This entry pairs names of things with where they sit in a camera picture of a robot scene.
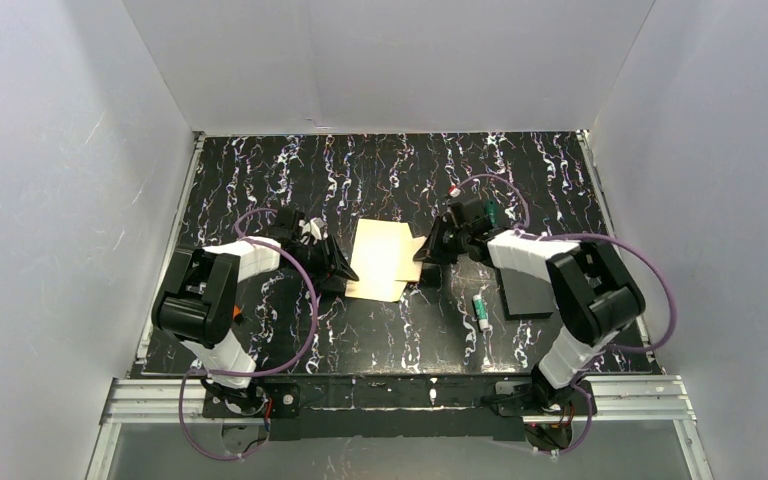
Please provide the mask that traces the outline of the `cream paper envelope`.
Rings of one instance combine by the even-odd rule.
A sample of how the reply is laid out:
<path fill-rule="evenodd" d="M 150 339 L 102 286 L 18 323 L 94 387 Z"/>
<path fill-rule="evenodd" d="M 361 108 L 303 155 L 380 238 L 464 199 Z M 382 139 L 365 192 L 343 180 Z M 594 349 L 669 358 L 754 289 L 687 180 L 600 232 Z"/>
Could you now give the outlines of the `cream paper envelope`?
<path fill-rule="evenodd" d="M 410 225 L 394 221 L 361 219 L 358 222 L 350 265 L 360 280 L 350 281 L 348 298 L 397 302 L 409 283 L 394 280 L 400 243 L 411 233 Z"/>

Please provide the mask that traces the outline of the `green white glue stick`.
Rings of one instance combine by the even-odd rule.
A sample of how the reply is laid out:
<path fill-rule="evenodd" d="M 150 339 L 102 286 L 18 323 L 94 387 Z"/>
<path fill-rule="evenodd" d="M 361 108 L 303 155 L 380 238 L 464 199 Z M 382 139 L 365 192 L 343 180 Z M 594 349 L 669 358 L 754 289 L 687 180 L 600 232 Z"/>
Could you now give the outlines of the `green white glue stick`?
<path fill-rule="evenodd" d="M 489 321 L 487 305 L 481 294 L 477 294 L 472 297 L 472 305 L 479 329 L 482 332 L 490 331 L 491 325 Z"/>

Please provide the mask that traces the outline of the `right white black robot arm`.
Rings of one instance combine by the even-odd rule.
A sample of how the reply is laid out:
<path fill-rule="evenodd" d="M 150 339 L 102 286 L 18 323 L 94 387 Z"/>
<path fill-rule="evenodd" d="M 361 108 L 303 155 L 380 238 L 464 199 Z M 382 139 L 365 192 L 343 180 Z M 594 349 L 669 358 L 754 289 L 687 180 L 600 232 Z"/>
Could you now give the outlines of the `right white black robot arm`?
<path fill-rule="evenodd" d="M 499 215 L 493 201 L 452 190 L 413 258 L 446 265 L 462 255 L 551 286 L 562 326 L 530 373 L 528 392 L 540 408 L 566 400 L 578 374 L 646 308 L 640 288 L 607 240 L 529 238 Z"/>

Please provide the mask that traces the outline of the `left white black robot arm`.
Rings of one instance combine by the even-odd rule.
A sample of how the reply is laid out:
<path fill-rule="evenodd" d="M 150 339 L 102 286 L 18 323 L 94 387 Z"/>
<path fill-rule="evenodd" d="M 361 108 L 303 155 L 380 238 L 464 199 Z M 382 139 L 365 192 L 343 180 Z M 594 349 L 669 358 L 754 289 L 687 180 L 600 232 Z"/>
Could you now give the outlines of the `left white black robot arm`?
<path fill-rule="evenodd" d="M 237 287 L 252 277 L 294 268 L 316 289 L 358 274 L 320 218 L 291 207 L 254 236 L 208 247 L 178 247 L 151 310 L 155 329 L 178 340 L 201 362 L 203 386 L 217 397 L 241 397 L 258 377 L 256 362 L 232 331 Z"/>

